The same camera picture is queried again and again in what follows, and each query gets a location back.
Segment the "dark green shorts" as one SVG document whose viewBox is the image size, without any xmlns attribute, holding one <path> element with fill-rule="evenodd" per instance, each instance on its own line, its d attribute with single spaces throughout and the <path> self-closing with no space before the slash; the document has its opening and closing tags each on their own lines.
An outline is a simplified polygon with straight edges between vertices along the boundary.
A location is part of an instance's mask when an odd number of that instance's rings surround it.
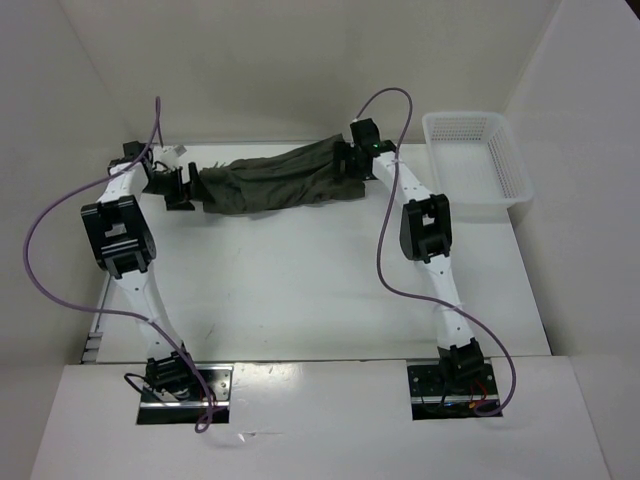
<svg viewBox="0 0 640 480">
<path fill-rule="evenodd" d="M 365 196 L 364 181 L 334 169 L 345 158 L 338 134 L 272 157 L 237 159 L 199 172 L 194 198 L 207 213 L 243 215 Z"/>
</svg>

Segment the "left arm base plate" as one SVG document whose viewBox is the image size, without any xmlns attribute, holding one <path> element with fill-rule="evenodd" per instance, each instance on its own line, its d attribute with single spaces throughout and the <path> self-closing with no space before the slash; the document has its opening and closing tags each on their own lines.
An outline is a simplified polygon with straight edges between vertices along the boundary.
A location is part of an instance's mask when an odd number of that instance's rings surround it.
<svg viewBox="0 0 640 480">
<path fill-rule="evenodd" d="M 231 364 L 200 364 L 198 370 L 213 395 L 212 423 L 228 424 L 234 367 Z M 126 373 L 124 377 L 139 394 L 137 425 L 193 425 L 207 411 L 206 393 L 200 385 L 174 395 L 153 389 L 137 373 Z"/>
</svg>

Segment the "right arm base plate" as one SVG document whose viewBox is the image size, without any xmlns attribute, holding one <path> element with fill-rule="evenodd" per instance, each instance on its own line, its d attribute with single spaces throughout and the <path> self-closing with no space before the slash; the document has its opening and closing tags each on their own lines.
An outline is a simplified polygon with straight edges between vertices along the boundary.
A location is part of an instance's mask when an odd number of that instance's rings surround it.
<svg viewBox="0 0 640 480">
<path fill-rule="evenodd" d="M 445 420 L 478 418 L 500 406 L 500 397 L 491 364 L 472 380 L 447 382 L 435 360 L 406 365 L 412 419 Z"/>
</svg>

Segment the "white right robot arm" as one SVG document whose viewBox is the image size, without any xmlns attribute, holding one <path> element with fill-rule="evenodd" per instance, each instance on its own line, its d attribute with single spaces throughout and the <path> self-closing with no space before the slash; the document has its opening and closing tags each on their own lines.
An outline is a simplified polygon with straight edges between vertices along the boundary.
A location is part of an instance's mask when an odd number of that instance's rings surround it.
<svg viewBox="0 0 640 480">
<path fill-rule="evenodd" d="M 377 179 L 400 208 L 399 245 L 430 281 L 431 302 L 442 308 L 436 320 L 438 378 L 450 393 L 460 393 L 484 368 L 484 355 L 468 319 L 451 270 L 453 243 L 450 203 L 446 195 L 426 187 L 400 159 L 398 148 L 383 141 L 370 118 L 350 124 L 352 140 L 334 149 L 334 169 L 358 180 Z"/>
</svg>

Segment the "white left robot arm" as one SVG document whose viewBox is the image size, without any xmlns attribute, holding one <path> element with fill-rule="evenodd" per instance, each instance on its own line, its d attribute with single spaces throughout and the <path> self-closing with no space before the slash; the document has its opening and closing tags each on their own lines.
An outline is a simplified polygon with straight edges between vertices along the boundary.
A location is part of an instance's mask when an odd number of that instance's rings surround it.
<svg viewBox="0 0 640 480">
<path fill-rule="evenodd" d="M 139 205 L 143 191 L 160 178 L 152 149 L 139 141 L 123 145 L 112 160 L 108 181 L 96 202 L 81 208 L 81 219 L 97 265 L 124 293 L 146 342 L 144 379 L 150 389 L 178 400 L 204 397 L 186 345 L 169 319 L 157 285 L 157 249 Z"/>
</svg>

